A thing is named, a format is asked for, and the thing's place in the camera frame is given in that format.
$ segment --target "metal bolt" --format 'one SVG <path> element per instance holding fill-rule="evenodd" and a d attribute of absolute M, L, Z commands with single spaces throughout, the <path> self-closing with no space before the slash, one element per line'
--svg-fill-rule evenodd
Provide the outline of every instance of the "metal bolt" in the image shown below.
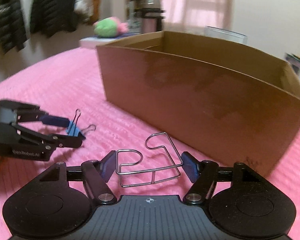
<path fill-rule="evenodd" d="M 186 199 L 191 202 L 197 202 L 201 199 L 201 196 L 196 193 L 191 193 L 191 194 L 186 195 Z"/>
<path fill-rule="evenodd" d="M 114 196 L 112 194 L 109 193 L 104 193 L 98 196 L 98 199 L 104 202 L 109 202 L 111 200 L 113 200 Z"/>

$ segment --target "table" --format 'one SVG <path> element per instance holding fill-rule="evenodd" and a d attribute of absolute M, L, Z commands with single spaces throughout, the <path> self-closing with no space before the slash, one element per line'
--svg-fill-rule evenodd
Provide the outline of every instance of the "table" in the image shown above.
<path fill-rule="evenodd" d="M 79 149 L 58 148 L 49 162 L 10 158 L 0 163 L 0 240 L 6 240 L 11 235 L 2 218 L 5 200 L 55 162 L 64 161 L 68 166 L 76 166 L 86 160 L 101 159 L 110 150 L 125 148 L 140 150 L 146 156 L 138 170 L 161 167 L 166 161 L 164 156 L 153 155 L 143 146 L 145 139 L 157 130 L 106 101 L 98 57 L 93 49 L 69 50 L 22 70 L 0 83 L 0 99 L 3 98 L 37 104 L 52 115 L 68 117 L 71 120 L 75 110 L 79 108 L 82 115 L 78 126 L 84 128 L 93 123 L 97 125 L 97 130 L 87 135 Z M 40 123 L 27 124 L 27 127 L 43 133 L 63 132 Z M 209 159 L 191 147 L 175 139 L 173 141 L 180 153 L 189 151 L 199 160 Z M 165 140 L 160 138 L 158 142 L 164 144 Z M 126 155 L 123 158 L 123 161 L 129 162 L 137 160 L 135 155 Z M 183 197 L 191 182 L 182 169 L 180 172 L 181 177 L 178 179 L 132 188 L 121 188 L 118 177 L 114 174 L 108 185 L 117 197 L 121 194 L 178 194 Z M 157 176 L 163 178 L 165 174 L 157 173 Z M 144 179 L 149 177 L 130 177 L 126 182 L 138 183 Z M 300 131 L 268 180 L 295 203 L 297 217 L 289 236 L 300 240 Z M 82 183 L 72 182 L 70 185 L 84 192 Z M 225 183 L 218 185 L 216 191 L 228 186 Z"/>

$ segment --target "silver screw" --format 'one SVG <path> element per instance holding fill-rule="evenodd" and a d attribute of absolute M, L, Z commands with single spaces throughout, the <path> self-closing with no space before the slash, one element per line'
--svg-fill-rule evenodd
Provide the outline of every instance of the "silver screw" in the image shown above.
<path fill-rule="evenodd" d="M 98 199 L 104 202 L 109 202 L 111 200 L 113 200 L 114 196 L 112 194 L 109 193 L 104 193 L 98 196 Z"/>
<path fill-rule="evenodd" d="M 201 196 L 199 194 L 196 193 L 191 193 L 186 195 L 186 199 L 192 202 L 197 202 L 201 199 Z"/>

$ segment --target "green ball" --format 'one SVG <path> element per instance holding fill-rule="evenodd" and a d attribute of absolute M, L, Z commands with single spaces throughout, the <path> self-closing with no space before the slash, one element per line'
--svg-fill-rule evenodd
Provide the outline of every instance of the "green ball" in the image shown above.
<path fill-rule="evenodd" d="M 117 23 L 112 19 L 101 20 L 95 27 L 94 33 L 103 38 L 116 37 L 118 34 Z"/>

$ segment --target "black puffer jacket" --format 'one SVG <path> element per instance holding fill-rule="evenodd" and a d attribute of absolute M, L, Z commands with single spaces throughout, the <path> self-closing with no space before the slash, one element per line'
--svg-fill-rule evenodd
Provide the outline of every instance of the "black puffer jacket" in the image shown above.
<path fill-rule="evenodd" d="M 78 20 L 74 3 L 75 0 L 33 0 L 30 32 L 41 31 L 51 37 L 61 30 L 75 31 Z"/>
<path fill-rule="evenodd" d="M 4 53 L 27 40 L 20 0 L 0 0 L 0 45 Z"/>

